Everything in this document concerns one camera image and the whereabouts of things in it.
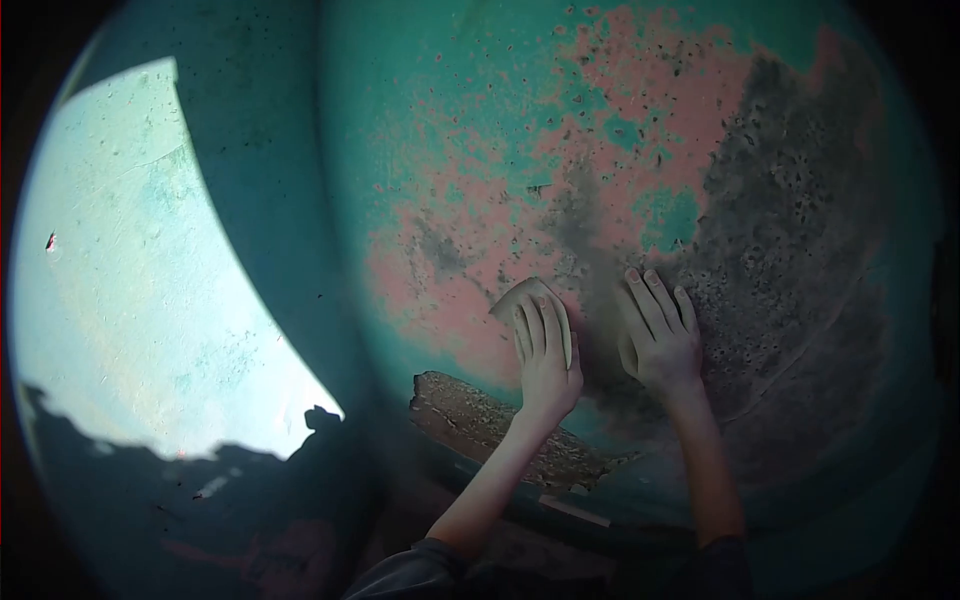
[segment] teal paint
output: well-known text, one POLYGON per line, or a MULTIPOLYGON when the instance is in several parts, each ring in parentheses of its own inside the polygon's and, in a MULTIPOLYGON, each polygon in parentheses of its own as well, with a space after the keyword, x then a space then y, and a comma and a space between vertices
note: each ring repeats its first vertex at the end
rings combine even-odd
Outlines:
POLYGON ((646 252, 655 245, 660 252, 675 252, 693 239, 698 206, 689 188, 676 194, 669 188, 644 191, 632 210, 652 225, 640 234, 640 244, 646 252))

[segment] worn paint surface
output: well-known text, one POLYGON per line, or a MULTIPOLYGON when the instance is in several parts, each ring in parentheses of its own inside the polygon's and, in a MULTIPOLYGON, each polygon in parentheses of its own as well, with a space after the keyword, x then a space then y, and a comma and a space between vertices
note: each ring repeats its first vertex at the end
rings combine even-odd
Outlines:
POLYGON ((583 340, 586 397, 564 427, 646 450, 598 501, 682 503, 665 415, 613 344, 610 288, 633 265, 694 299, 747 490, 803 488, 857 432, 896 438, 864 423, 878 406, 909 410, 892 390, 927 381, 883 368, 928 350, 914 311, 936 209, 931 187, 892 177, 892 162, 923 161, 903 150, 923 142, 847 15, 739 2, 377 8, 361 27, 375 47, 331 34, 330 52, 356 66, 322 59, 321 113, 336 140, 329 199, 397 401, 437 370, 518 403, 509 330, 487 312, 539 276, 583 340), (393 33, 421 21, 416 43, 393 33), (926 208, 907 223, 918 193, 926 208))
MULTIPOLYGON (((798 73, 763 48, 737 52, 724 27, 688 30, 692 9, 576 12, 546 40, 450 44, 397 81, 407 113, 385 111, 362 133, 387 161, 373 184, 383 199, 370 213, 369 288, 386 323, 512 387, 508 329, 486 313, 542 277, 586 334, 588 394, 609 429, 646 440, 669 430, 619 366, 610 290, 628 265, 659 267, 700 306, 708 388, 718 415, 736 419, 837 318, 881 239, 882 215, 857 219, 883 207, 868 160, 871 65, 826 28, 798 73)), ((874 297, 858 325, 864 353, 883 331, 874 297)), ((859 383, 856 396, 868 394, 859 383)))

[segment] peeling paint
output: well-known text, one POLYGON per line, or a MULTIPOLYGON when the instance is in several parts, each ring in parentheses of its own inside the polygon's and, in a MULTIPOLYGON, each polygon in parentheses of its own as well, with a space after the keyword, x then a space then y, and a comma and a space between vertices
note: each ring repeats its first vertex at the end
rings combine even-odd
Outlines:
MULTIPOLYGON (((761 283, 753 280, 760 272, 747 263, 758 264, 760 257, 744 253, 746 262, 735 266, 747 269, 743 274, 721 267, 729 263, 730 252, 743 250, 735 247, 744 241, 740 237, 726 238, 740 235, 733 233, 740 228, 737 219, 758 228, 780 227, 781 208, 735 199, 759 185, 747 184, 753 174, 760 180, 771 177, 782 197, 792 198, 786 171, 756 162, 761 155, 780 152, 802 159, 805 145, 810 152, 834 153, 858 175, 841 182, 818 173, 806 176, 804 185, 858 187, 859 199, 821 213, 818 218, 835 220, 826 237, 803 220, 784 231, 791 245, 784 247, 783 257, 814 236, 830 248, 821 257, 849 252, 843 264, 853 270, 847 273, 844 266, 844 274, 836 274, 855 277, 853 265, 868 260, 880 234, 843 221, 843 215, 882 204, 871 196, 876 172, 863 166, 871 156, 882 103, 870 83, 876 77, 872 66, 826 28, 811 39, 815 55, 809 69, 798 72, 759 44, 745 46, 743 37, 727 27, 693 28, 673 10, 589 10, 582 12, 586 20, 580 12, 569 13, 546 32, 547 43, 521 53, 522 40, 514 37, 508 44, 491 35, 482 55, 444 50, 444 61, 455 66, 457 77, 444 66, 409 79, 408 109, 385 112, 366 133, 370 154, 386 161, 396 190, 387 204, 368 213, 367 285, 378 298, 380 319, 405 339, 452 358, 476 382, 514 389, 517 367, 509 331, 487 312, 518 280, 540 277, 564 301, 581 334, 586 394, 607 415, 608 433, 670 444, 662 409, 619 368, 614 340, 620 324, 611 287, 628 265, 657 266, 705 306, 728 305, 736 296, 741 303, 732 312, 711 307, 703 315, 711 395, 721 417, 738 414, 753 396, 735 383, 740 370, 731 374, 731 361, 744 357, 724 354, 723 348, 736 346, 736 338, 749 333, 742 326, 738 333, 736 323, 758 308, 749 286, 761 283), (514 48, 509 75, 500 68, 507 45, 514 48), (499 60, 490 59, 497 53, 499 60), (766 65, 775 65, 775 71, 764 71, 766 65), (831 83, 838 73, 859 82, 842 105, 830 104, 838 102, 831 83), (795 103, 808 118, 842 114, 851 122, 808 137, 750 130, 761 122, 775 129, 777 119, 792 118, 792 108, 770 106, 761 115, 764 107, 744 106, 746 92, 766 93, 761 79, 770 74, 775 74, 769 85, 778 97, 795 103), (733 213, 725 213, 720 226, 704 221, 728 210, 733 213), (697 275, 701 271, 706 279, 697 275), (710 319, 728 323, 715 325, 710 319)), ((770 252, 766 259, 779 251, 771 247, 770 252)), ((811 269, 840 265, 834 261, 825 267, 818 260, 809 263, 811 269)), ((789 290, 781 286, 784 296, 814 289, 806 279, 795 284, 789 290)), ((788 302, 805 305, 805 300, 788 302)), ((803 311, 797 313, 803 319, 798 331, 813 335, 819 321, 803 311)), ((761 323, 776 327, 763 320, 757 326, 761 323)), ((786 360, 786 348, 799 343, 777 345, 771 364, 779 364, 781 356, 786 360)))

